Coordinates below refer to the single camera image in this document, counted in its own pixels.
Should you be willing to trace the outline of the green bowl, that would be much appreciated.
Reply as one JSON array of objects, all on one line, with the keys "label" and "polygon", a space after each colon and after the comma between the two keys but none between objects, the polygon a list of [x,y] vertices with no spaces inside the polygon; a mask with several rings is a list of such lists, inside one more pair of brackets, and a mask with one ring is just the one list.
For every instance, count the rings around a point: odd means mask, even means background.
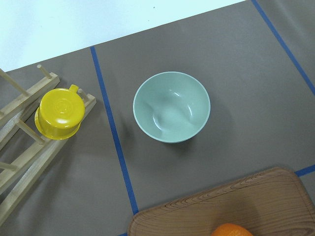
[{"label": "green bowl", "polygon": [[133,115],[140,129],[163,143],[197,135],[211,112],[210,97],[193,76],[167,71],[148,78],[137,90]]}]

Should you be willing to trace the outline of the wooden cutting board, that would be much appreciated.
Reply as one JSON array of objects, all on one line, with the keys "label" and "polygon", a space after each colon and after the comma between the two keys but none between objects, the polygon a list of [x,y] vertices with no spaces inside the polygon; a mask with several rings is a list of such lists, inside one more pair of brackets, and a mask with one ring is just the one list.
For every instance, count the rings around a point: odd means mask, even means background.
[{"label": "wooden cutting board", "polygon": [[133,216],[127,233],[209,236],[224,223],[255,236],[312,236],[315,207],[299,177],[275,167],[143,210]]}]

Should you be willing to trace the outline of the wooden dish rack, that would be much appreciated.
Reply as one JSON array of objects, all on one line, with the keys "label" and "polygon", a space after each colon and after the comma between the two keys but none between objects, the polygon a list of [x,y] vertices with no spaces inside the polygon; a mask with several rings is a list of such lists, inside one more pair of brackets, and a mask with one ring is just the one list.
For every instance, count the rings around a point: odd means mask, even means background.
[{"label": "wooden dish rack", "polygon": [[0,72],[0,222],[16,207],[68,142],[38,132],[33,115],[44,94],[62,82],[42,64]]}]

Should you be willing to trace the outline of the yellow plastic cup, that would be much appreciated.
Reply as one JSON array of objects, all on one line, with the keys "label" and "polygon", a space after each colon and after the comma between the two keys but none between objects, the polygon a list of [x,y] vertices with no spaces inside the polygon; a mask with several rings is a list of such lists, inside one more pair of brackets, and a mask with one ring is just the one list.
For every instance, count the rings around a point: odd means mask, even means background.
[{"label": "yellow plastic cup", "polygon": [[55,88],[47,92],[35,112],[38,131],[52,140],[65,140],[79,129],[85,114],[83,99],[77,94],[79,87]]}]

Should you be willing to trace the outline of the orange fruit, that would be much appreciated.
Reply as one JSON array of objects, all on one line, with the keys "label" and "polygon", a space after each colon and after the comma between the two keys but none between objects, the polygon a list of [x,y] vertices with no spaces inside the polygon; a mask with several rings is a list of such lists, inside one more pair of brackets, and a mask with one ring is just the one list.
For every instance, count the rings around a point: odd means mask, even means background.
[{"label": "orange fruit", "polygon": [[242,226],[224,223],[219,225],[210,236],[253,236],[253,234]]}]

